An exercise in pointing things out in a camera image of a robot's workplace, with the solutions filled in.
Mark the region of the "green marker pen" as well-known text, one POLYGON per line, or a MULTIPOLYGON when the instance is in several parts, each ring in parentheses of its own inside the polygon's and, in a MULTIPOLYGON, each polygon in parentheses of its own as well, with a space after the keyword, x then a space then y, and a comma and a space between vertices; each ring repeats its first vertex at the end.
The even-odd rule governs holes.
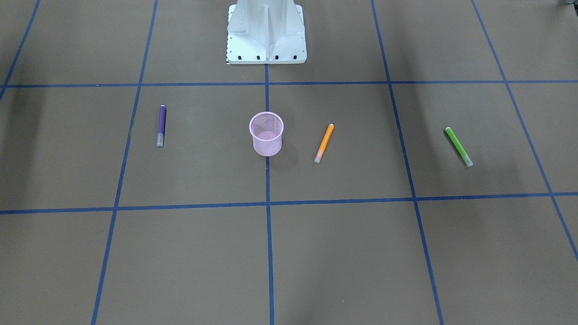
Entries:
POLYGON ((457 136, 454 133, 454 131, 452 130, 452 128, 446 127, 444 131, 446 132, 446 135, 448 136, 448 138, 452 142, 454 148, 456 148, 458 154, 460 155, 460 157, 464 161, 464 164, 467 167, 472 167, 474 165, 473 161, 471 160, 471 158, 467 154, 466 150, 464 149, 464 146, 461 144, 460 140, 457 138, 457 136))

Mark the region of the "orange marker pen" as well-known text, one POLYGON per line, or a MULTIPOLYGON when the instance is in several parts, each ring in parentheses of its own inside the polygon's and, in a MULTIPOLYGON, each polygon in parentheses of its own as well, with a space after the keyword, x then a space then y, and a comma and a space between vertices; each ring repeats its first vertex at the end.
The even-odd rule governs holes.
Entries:
POLYGON ((328 124, 328 126, 326 128, 325 134, 322 138, 322 141, 320 143, 320 146, 318 148, 317 154, 316 154, 315 159, 314 159, 314 162, 316 164, 320 164, 320 162, 322 160, 322 157, 323 157, 323 154, 326 150, 328 142, 330 141, 332 132, 334 131, 334 127, 335 127, 334 124, 331 123, 331 124, 328 124))

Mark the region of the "purple marker pen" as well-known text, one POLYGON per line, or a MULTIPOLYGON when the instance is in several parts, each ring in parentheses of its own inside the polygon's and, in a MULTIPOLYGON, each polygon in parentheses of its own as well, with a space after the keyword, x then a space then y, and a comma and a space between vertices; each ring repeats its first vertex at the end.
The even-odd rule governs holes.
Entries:
POLYGON ((156 142, 156 145, 158 147, 164 146, 166 119, 167 119, 167 107, 165 107, 165 105, 160 105, 158 113, 158 129, 157 129, 157 142, 156 142))

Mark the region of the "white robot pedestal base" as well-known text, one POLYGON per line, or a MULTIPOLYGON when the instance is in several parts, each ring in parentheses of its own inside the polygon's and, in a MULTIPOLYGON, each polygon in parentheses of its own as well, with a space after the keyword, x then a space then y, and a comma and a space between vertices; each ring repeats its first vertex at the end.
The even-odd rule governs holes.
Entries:
POLYGON ((293 0, 238 0, 228 8, 227 33, 227 64, 307 61, 303 8, 293 0))

